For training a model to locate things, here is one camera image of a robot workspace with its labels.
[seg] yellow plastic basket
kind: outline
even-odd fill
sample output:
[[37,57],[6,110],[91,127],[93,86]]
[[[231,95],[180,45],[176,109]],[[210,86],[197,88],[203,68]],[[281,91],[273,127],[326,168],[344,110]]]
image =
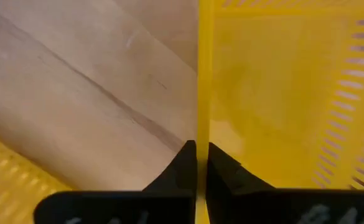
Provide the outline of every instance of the yellow plastic basket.
[[0,224],[33,223],[46,196],[69,187],[0,143]]
[[364,189],[364,0],[201,0],[198,85],[201,161]]

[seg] wood grain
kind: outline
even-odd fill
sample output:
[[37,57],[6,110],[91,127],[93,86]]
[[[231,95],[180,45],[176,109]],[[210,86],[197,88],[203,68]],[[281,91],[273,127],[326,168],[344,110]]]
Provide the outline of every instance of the wood grain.
[[150,183],[195,137],[195,89],[113,1],[0,0],[0,140],[78,188]]
[[195,137],[195,71],[113,0],[0,0],[0,15],[182,141]]
[[155,38],[197,69],[197,0],[114,0]]

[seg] plywood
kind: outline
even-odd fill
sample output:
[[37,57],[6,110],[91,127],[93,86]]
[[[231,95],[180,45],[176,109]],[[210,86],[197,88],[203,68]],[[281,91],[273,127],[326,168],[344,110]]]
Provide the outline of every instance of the plywood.
[[197,69],[197,0],[115,0],[156,39]]
[[113,1],[0,0],[0,140],[78,188],[159,175],[195,137],[195,78]]

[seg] yellow plastic panel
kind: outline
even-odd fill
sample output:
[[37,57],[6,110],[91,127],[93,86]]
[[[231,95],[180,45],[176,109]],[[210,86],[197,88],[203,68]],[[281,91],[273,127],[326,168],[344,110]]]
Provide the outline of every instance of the yellow plastic panel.
[[0,224],[33,223],[35,206],[63,190],[70,188],[0,143]]
[[364,0],[215,1],[206,13],[209,141],[275,187],[364,189]]

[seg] basket slot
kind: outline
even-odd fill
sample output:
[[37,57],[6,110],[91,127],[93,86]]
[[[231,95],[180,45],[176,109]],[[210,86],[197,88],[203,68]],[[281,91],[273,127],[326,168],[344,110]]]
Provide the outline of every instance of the basket slot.
[[350,65],[364,65],[364,58],[348,58],[346,59],[346,63]]
[[345,109],[347,111],[355,111],[356,108],[348,103],[343,103],[341,101],[333,101],[332,104],[334,106],[338,106],[339,108]]
[[360,71],[360,70],[348,69],[348,70],[344,70],[343,73],[346,74],[346,75],[354,76],[354,77],[364,78],[364,71]]
[[337,166],[334,162],[332,162],[332,160],[330,160],[329,158],[327,158],[327,157],[325,157],[323,155],[320,155],[319,158],[320,158],[321,161],[323,161],[324,163],[326,163],[326,164],[328,164],[328,165],[330,165],[332,167]]
[[330,111],[330,114],[343,121],[353,121],[353,117],[350,115],[347,115],[345,113],[340,113],[338,111],[332,110],[332,111]]
[[306,8],[328,8],[328,7],[360,7],[364,6],[364,0],[236,0],[225,4],[223,7],[245,7],[245,8],[273,8],[273,9],[306,9]]
[[222,7],[228,7],[231,6],[235,1],[234,0],[224,0],[222,2]]
[[337,90],[335,92],[335,95],[341,96],[341,97],[343,97],[343,98],[345,98],[347,100],[360,100],[361,99],[358,95],[353,94],[353,93],[349,93],[349,92],[343,91],[343,90]]
[[341,134],[335,132],[335,131],[332,131],[332,130],[325,130],[325,133],[329,136],[332,136],[334,139],[338,139],[339,141],[345,141],[346,138],[345,136],[342,136]]
[[354,181],[353,178],[352,178],[352,183],[348,186],[348,188],[355,190],[364,190],[364,186]]
[[321,173],[319,171],[315,171],[314,173],[323,182],[325,182],[327,184],[331,184],[331,180],[326,175],[324,175],[323,173]]
[[360,83],[364,86],[364,77],[360,77],[358,75],[352,75],[352,74],[347,74],[344,71],[341,72],[342,76],[344,79],[351,81],[351,82],[355,82],[355,83]]
[[339,85],[342,85],[344,87],[349,87],[349,88],[353,88],[356,90],[362,90],[364,89],[364,85],[358,82],[353,82],[353,81],[349,81],[349,80],[340,80],[338,82]]
[[326,172],[328,175],[331,175],[331,176],[334,175],[334,172],[332,172],[329,168],[327,168],[323,164],[318,163],[317,165],[320,167],[321,170],[323,170],[324,172]]
[[313,183],[315,183],[318,187],[325,189],[325,184],[323,184],[321,181],[317,180],[316,178],[312,178]]
[[336,153],[336,152],[334,152],[334,151],[332,151],[332,150],[330,150],[329,148],[327,148],[327,147],[325,147],[325,146],[322,146],[321,147],[321,149],[327,154],[327,155],[329,155],[329,156],[331,156],[331,157],[333,157],[334,159],[339,159],[339,155]]
[[343,150],[343,147],[340,144],[336,143],[335,141],[331,141],[329,139],[324,139],[324,141],[329,146],[329,148]]
[[0,223],[32,223],[36,204],[68,188],[0,144]]
[[352,177],[353,181],[355,181],[356,183],[360,184],[361,186],[364,187],[364,181],[360,180],[357,177]]
[[348,127],[344,124],[341,124],[337,121],[329,121],[329,124],[339,130],[342,130],[342,131],[348,131]]

